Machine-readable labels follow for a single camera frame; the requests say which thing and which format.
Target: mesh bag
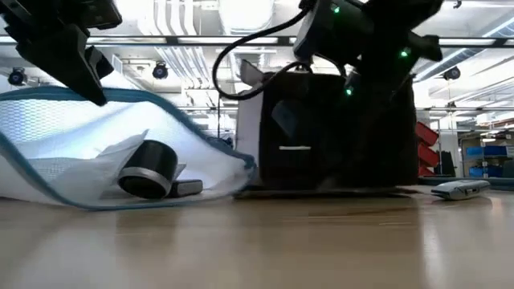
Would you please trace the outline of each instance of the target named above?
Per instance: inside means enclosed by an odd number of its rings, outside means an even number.
[[[143,91],[106,89],[102,108],[66,88],[0,95],[0,197],[88,210],[164,207],[236,193],[252,179],[252,157],[212,141],[169,101]],[[175,200],[133,197],[116,185],[143,140],[167,144],[204,191]]]

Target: table surface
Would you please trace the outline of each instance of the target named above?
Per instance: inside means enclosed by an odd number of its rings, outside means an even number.
[[[0,200],[0,288],[512,288],[514,195],[226,199],[85,212]]]

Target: blue bag trim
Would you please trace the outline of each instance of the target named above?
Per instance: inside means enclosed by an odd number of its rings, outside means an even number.
[[[224,198],[227,196],[234,195],[240,190],[244,189],[251,180],[254,178],[257,166],[255,164],[255,160],[253,156],[239,153],[231,149],[228,145],[221,144],[219,142],[213,142],[208,140],[208,136],[206,136],[200,128],[193,123],[189,117],[181,110],[176,108],[172,103],[168,100],[161,98],[160,96],[156,96],[150,92],[145,91],[134,91],[127,89],[115,89],[115,88],[106,88],[104,89],[105,96],[108,101],[116,101],[116,102],[124,102],[124,103],[139,103],[139,102],[150,102],[152,104],[157,105],[162,108],[166,112],[168,112],[171,116],[175,117],[178,121],[184,124],[191,132],[196,134],[198,137],[203,139],[207,144],[209,144],[214,149],[225,153],[228,156],[236,157],[238,159],[242,159],[245,162],[245,170],[248,172],[249,181],[238,188],[237,190],[227,192],[224,196],[217,197],[206,197],[202,200],[189,200],[189,201],[166,201],[166,202],[155,202],[155,203],[147,203],[147,204],[133,204],[133,205],[118,205],[118,206],[95,206],[95,205],[85,205],[75,201],[72,201],[68,198],[63,197],[59,193],[57,193],[39,174],[38,172],[30,165],[28,160],[18,151],[18,149],[7,139],[7,137],[0,132],[0,151],[5,151],[5,158],[7,161],[20,173],[25,177],[27,181],[35,188],[43,191],[45,195],[48,197],[63,203],[64,205],[75,206],[81,209],[86,210],[132,210],[132,209],[144,209],[144,208],[163,208],[163,207],[171,207],[171,206],[186,206],[197,204],[199,202],[204,201],[212,201],[217,200],[219,198]],[[73,91],[67,88],[59,88],[59,87],[44,87],[44,88],[26,88],[18,91],[6,92],[0,95],[0,101],[5,100],[56,100],[56,101],[87,101],[82,96],[74,93]]]

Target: black cylinder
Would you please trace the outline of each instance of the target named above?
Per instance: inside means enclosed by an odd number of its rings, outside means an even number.
[[[168,145],[145,140],[121,170],[118,185],[137,197],[164,198],[171,190],[177,163],[177,154]]]

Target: white device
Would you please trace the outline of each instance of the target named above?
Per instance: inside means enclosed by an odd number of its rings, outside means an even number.
[[[431,192],[445,200],[460,201],[481,196],[489,187],[491,184],[488,181],[450,181],[434,187]]]

